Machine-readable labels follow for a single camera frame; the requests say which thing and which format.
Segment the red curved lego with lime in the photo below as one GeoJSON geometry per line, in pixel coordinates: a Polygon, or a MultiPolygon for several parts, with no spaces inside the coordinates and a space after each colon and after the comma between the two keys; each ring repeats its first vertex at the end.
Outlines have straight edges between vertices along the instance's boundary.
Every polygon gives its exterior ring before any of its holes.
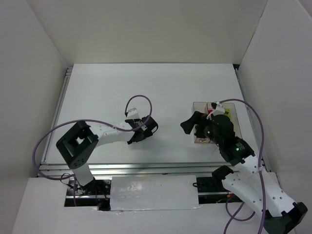
{"type": "Polygon", "coordinates": [[[226,115],[229,119],[231,119],[230,109],[225,108],[225,113],[224,113],[224,115],[226,115]]]}

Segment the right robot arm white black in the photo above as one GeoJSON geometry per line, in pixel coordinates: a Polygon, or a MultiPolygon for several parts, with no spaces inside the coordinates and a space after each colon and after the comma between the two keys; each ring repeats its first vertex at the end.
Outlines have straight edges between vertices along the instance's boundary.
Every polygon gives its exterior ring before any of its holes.
{"type": "Polygon", "coordinates": [[[295,202],[258,165],[258,156],[236,136],[226,115],[208,116],[196,111],[180,126],[186,134],[195,131],[196,137],[208,138],[219,147],[221,156],[231,166],[221,166],[212,177],[253,209],[267,233],[287,234],[302,221],[308,211],[306,205],[295,202]]]}

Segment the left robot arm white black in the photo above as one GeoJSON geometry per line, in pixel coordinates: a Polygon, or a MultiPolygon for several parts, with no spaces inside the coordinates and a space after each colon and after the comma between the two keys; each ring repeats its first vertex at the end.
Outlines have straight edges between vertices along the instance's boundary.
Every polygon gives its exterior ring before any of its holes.
{"type": "Polygon", "coordinates": [[[152,117],[126,119],[113,127],[85,121],[75,123],[56,143],[56,147],[85,194],[103,187],[97,182],[87,163],[95,148],[115,142],[132,144],[151,137],[158,129],[152,117]]]}

